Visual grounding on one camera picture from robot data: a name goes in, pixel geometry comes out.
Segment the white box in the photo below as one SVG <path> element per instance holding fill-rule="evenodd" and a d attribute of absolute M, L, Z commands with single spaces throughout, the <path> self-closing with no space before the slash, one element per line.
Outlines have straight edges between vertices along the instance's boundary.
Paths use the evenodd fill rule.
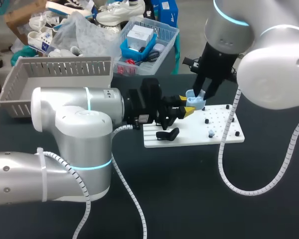
<path fill-rule="evenodd" d="M 154 30 L 153 29 L 143 27 L 143 26 L 134 25 L 133 28 L 132 28 L 132 31 L 137 31 L 137 32 L 141 32 L 141 33 L 149 35 L 149 40 L 150 41 L 154 36 Z"/>
<path fill-rule="evenodd" d="M 128 47 L 137 51 L 142 47 L 146 47 L 150 42 L 150 35 L 132 30 L 128 33 L 126 38 L 128 40 Z"/>

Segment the red item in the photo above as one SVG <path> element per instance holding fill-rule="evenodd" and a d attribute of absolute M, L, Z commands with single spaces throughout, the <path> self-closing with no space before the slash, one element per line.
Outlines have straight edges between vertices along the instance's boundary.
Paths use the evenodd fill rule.
<path fill-rule="evenodd" d="M 129 64 L 132 64 L 132 65 L 135 65 L 135 61 L 133 59 L 128 59 L 125 62 L 129 63 Z"/>

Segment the white platform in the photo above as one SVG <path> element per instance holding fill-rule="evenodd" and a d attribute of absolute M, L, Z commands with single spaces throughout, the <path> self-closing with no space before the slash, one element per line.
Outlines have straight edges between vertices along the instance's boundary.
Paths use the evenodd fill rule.
<path fill-rule="evenodd" d="M 185 119 L 177 119 L 175 123 L 167 129 L 172 131 L 179 128 L 179 135 L 174 141 L 157 140 L 156 132 L 163 131 L 161 126 L 155 123 L 144 124 L 144 146 L 146 148 L 157 147 L 177 147 L 190 145 L 220 144 L 224 128 L 231 110 L 226 109 L 226 105 L 205 106 L 205 111 L 195 111 Z M 239 121 L 235 114 L 235 121 L 231 123 L 226 143 L 242 143 L 245 140 Z M 209 124 L 205 124 L 205 119 L 209 119 Z M 208 137 L 208 131 L 213 130 L 215 135 Z"/>

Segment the shoe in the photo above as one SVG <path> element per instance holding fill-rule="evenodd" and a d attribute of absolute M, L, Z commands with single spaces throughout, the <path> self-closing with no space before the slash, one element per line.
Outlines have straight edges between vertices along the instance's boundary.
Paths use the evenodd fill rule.
<path fill-rule="evenodd" d="M 102 6 L 96 15 L 96 21 L 105 26 L 116 26 L 123 21 L 130 20 L 132 16 L 143 17 L 145 11 L 144 0 L 139 0 L 136 6 L 130 6 L 128 0 L 116 1 L 108 6 Z"/>
<path fill-rule="evenodd" d="M 71 51 L 69 50 L 59 50 L 59 49 L 54 49 L 48 54 L 49 57 L 77 57 L 74 55 Z"/>
<path fill-rule="evenodd" d="M 82 51 L 76 46 L 72 46 L 70 52 L 76 56 L 83 56 Z"/>
<path fill-rule="evenodd" d="M 52 41 L 52 28 L 45 29 L 43 28 L 42 31 L 36 32 L 32 31 L 28 34 L 28 45 L 29 47 L 45 53 L 50 46 Z"/>
<path fill-rule="evenodd" d="M 93 16 L 91 11 L 84 9 L 77 0 L 47 1 L 45 8 L 61 15 L 71 15 L 73 12 L 78 11 L 85 17 Z"/>
<path fill-rule="evenodd" d="M 66 19 L 63 19 L 59 16 L 53 16 L 53 12 L 51 11 L 45 11 L 41 14 L 41 16 L 30 18 L 29 26 L 32 28 L 32 30 L 39 32 L 43 26 L 55 27 L 61 24 L 61 22 L 64 20 Z"/>

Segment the white plastic basket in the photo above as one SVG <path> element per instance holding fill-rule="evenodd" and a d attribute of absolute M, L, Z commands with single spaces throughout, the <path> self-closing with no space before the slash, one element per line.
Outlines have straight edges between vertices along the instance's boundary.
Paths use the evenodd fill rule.
<path fill-rule="evenodd" d="M 141 65 L 136 66 L 132 64 L 125 63 L 121 61 L 122 52 L 120 45 L 126 39 L 127 34 L 133 28 L 134 25 L 144 26 L 147 28 L 154 29 L 154 33 L 157 34 L 156 43 L 160 43 L 165 46 L 164 51 L 161 53 L 156 62 L 143 62 Z M 154 21 L 148 18 L 132 17 L 128 24 L 121 31 L 118 40 L 116 42 L 116 47 L 114 50 L 114 55 L 118 57 L 114 58 L 113 71 L 118 74 L 131 76 L 131 75 L 154 75 L 158 70 L 159 66 L 162 64 L 163 60 L 173 47 L 176 37 L 179 33 L 179 29 L 171 27 L 165 23 L 159 21 Z"/>

